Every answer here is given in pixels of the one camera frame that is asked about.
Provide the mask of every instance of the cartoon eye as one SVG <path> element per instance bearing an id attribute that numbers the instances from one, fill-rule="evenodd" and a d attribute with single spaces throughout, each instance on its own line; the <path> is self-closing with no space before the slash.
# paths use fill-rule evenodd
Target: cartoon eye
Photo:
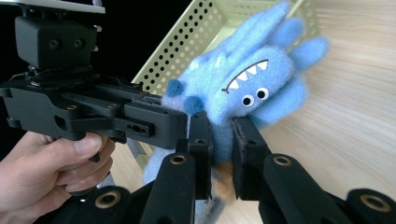
<path id="1" fill-rule="evenodd" d="M 245 106 L 251 106 L 251 105 L 253 105 L 253 103 L 254 103 L 253 96 L 251 96 L 251 95 L 245 95 L 244 98 L 242 99 L 242 103 L 243 103 Z"/>
<path id="2" fill-rule="evenodd" d="M 261 100 L 265 100 L 269 96 L 268 90 L 266 88 L 264 88 L 264 87 L 259 88 L 257 90 L 256 94 L 257 94 L 257 97 L 259 97 L 259 99 L 261 99 Z"/>

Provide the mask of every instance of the wooden surface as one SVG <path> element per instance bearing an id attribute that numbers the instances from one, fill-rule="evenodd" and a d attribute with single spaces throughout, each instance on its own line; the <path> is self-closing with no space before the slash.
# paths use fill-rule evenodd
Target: wooden surface
<path id="1" fill-rule="evenodd" d="M 396 200 L 396 1 L 319 0 L 317 13 L 331 50 L 306 74 L 304 107 L 262 135 L 341 198 L 369 188 Z M 116 184 L 140 188 L 127 146 L 113 158 Z M 261 223 L 257 203 L 227 207 L 218 223 Z"/>

